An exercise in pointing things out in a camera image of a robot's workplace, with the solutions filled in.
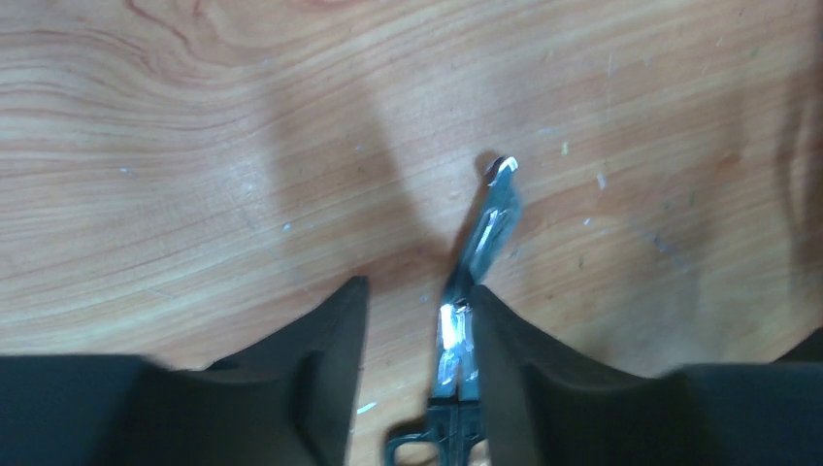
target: key blade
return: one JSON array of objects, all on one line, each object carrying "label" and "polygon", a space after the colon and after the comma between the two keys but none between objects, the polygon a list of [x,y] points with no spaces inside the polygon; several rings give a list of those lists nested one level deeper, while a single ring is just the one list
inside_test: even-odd
[{"label": "key blade", "polygon": [[479,399],[469,290],[486,276],[520,220],[520,198],[512,184],[516,170],[513,157],[500,157],[489,168],[486,199],[446,281],[438,318],[434,397],[451,397],[459,385],[461,400]]}]

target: white speck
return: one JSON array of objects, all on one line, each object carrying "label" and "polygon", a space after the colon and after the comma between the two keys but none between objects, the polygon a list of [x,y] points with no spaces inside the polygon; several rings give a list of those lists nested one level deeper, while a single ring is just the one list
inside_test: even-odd
[{"label": "white speck", "polygon": [[367,411],[371,410],[373,407],[375,407],[377,405],[378,404],[373,401],[373,402],[369,403],[368,405],[365,405],[365,406],[362,406],[362,407],[358,408],[357,413],[359,415],[362,415],[363,413],[366,413]]}]

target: wooden surface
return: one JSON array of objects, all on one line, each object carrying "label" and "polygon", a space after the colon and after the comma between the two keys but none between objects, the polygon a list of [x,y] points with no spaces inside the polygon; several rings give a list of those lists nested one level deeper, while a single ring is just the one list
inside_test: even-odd
[{"label": "wooden surface", "polygon": [[203,367],[368,274],[349,462],[377,464],[491,151],[525,211],[487,284],[573,347],[654,375],[821,323],[817,0],[9,0],[0,28],[2,352]]}]

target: wooden table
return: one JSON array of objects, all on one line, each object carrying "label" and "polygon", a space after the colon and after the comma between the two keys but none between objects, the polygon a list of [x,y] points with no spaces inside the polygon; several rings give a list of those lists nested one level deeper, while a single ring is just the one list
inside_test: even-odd
[{"label": "wooden table", "polygon": [[821,323],[814,0],[9,0],[0,350],[199,368],[367,274],[350,464],[422,413],[477,168],[487,284],[642,375]]}]

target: black plastic object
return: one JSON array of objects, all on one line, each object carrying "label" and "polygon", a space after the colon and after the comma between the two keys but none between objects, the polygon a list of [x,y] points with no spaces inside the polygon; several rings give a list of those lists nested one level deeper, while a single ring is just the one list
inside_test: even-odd
[{"label": "black plastic object", "polygon": [[600,364],[473,289],[494,465],[823,464],[823,332],[774,364],[643,379]]},{"label": "black plastic object", "polygon": [[0,357],[0,464],[342,465],[367,299],[367,280],[351,279],[200,372],[128,355]]},{"label": "black plastic object", "polygon": [[386,466],[395,466],[397,448],[404,444],[434,444],[440,466],[469,464],[472,448],[485,440],[480,403],[453,398],[430,398],[426,417],[391,429],[386,438]]}]

